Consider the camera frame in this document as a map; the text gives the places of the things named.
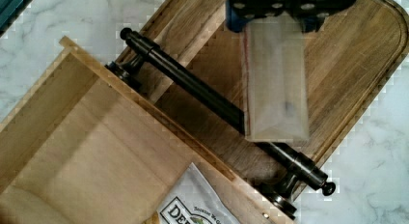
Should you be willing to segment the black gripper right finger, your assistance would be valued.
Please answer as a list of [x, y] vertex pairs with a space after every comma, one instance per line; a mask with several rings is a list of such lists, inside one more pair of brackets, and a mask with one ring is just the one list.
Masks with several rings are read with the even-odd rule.
[[290, 15], [300, 22], [303, 33], [317, 32], [325, 19], [350, 8], [357, 0], [293, 0]]

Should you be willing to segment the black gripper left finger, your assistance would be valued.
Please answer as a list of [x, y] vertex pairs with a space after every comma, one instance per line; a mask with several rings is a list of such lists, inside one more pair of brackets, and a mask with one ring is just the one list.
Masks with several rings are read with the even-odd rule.
[[240, 33], [254, 19], [280, 15], [288, 0], [227, 0], [226, 26]]

